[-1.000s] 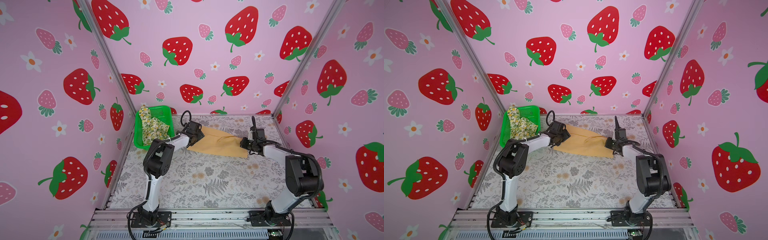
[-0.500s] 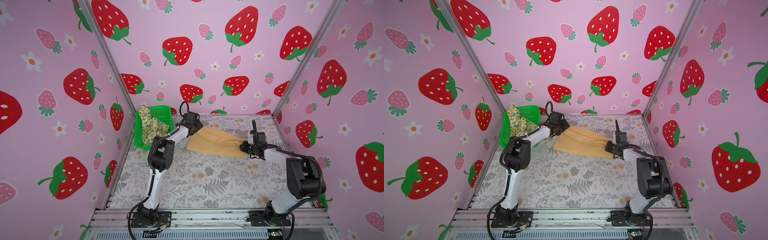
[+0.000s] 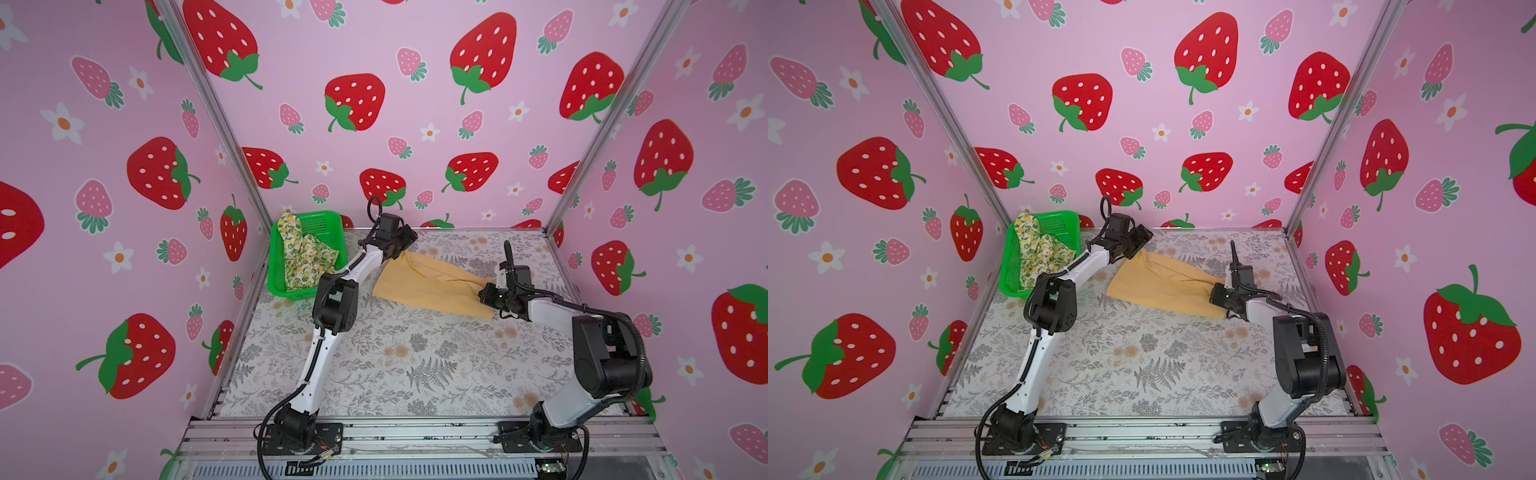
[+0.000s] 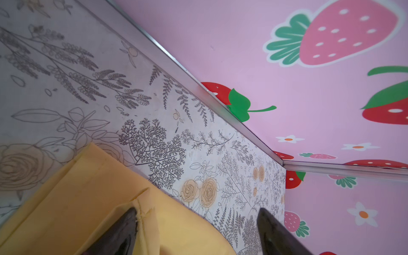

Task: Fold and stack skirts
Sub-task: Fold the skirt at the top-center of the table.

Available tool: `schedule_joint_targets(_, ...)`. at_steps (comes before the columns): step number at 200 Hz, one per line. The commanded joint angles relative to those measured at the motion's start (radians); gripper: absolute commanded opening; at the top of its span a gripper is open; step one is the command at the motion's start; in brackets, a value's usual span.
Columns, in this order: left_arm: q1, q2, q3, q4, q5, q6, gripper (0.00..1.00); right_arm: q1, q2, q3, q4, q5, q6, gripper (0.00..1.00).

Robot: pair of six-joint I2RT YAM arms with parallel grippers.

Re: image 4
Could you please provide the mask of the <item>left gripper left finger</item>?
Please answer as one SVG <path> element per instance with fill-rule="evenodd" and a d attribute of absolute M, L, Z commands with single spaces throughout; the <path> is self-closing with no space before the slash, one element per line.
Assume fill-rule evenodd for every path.
<path fill-rule="evenodd" d="M 131 255 L 137 236 L 137 210 L 127 210 L 83 255 Z"/>

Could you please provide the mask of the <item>tan yellow skirt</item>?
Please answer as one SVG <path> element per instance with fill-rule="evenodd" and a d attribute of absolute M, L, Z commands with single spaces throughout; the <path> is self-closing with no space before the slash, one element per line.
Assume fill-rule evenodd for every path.
<path fill-rule="evenodd" d="M 50 177 L 1 227 L 3 255 L 80 255 L 126 212 L 132 255 L 232 255 L 210 223 L 89 145 Z"/>

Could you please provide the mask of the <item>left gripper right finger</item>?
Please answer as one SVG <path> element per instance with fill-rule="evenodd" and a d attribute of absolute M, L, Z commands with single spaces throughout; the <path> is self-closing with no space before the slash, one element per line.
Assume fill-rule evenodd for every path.
<path fill-rule="evenodd" d="M 264 255 L 312 255 L 267 209 L 260 208 L 257 226 Z"/>

